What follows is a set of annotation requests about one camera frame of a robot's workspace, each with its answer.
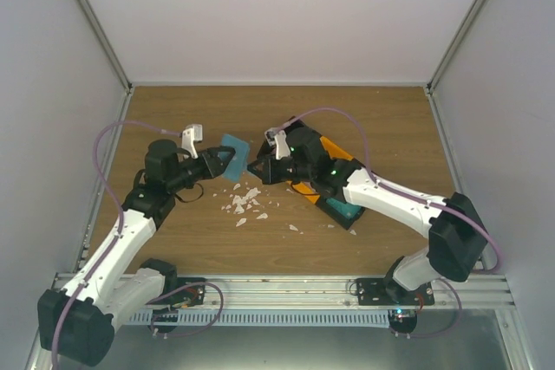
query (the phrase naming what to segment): brown wood surface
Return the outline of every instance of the brown wood surface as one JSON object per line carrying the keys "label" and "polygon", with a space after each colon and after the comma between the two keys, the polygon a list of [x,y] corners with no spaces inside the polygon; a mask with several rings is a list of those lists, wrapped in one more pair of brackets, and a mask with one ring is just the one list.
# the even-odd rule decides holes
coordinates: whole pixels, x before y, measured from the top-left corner
{"label": "brown wood surface", "polygon": [[[384,178],[432,194],[448,196],[453,191],[421,88],[137,88],[127,119],[176,131],[202,123],[205,140],[200,146],[216,146],[229,133],[251,143],[252,160],[264,130],[321,106],[340,107],[359,120],[369,138],[372,169]],[[341,115],[313,114],[306,122],[363,160],[362,139]],[[143,167],[148,144],[159,137],[141,127],[124,127],[109,178],[121,200]],[[255,207],[259,213],[254,208],[244,215],[221,210],[231,203],[230,194],[245,195],[247,186],[262,191],[257,197],[261,206]],[[355,223],[356,235],[338,225],[328,228],[335,223],[306,198],[287,192],[285,185],[262,186],[250,174],[243,175],[236,191],[227,179],[204,181],[204,187],[201,200],[178,203],[129,271],[155,257],[176,264],[180,273],[187,274],[382,274],[396,258],[426,244],[408,227],[372,211]],[[181,195],[189,199],[198,191]],[[262,212],[268,218],[257,220]],[[247,221],[236,227],[241,217]],[[105,196],[92,249],[107,235],[115,218],[114,204]],[[298,231],[290,230],[290,224]]]}

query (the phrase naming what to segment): white backdrop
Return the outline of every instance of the white backdrop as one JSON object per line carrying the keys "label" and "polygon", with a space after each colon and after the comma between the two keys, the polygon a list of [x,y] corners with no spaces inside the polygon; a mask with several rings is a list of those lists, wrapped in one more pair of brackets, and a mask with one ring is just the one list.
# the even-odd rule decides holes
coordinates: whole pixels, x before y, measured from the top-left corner
{"label": "white backdrop", "polygon": [[473,0],[89,1],[135,84],[423,84]]}
{"label": "white backdrop", "polygon": [[36,303],[73,269],[95,135],[124,94],[74,0],[0,0],[0,367],[24,368]]}
{"label": "white backdrop", "polygon": [[506,253],[539,368],[555,361],[555,0],[490,0],[437,100],[465,191]]}

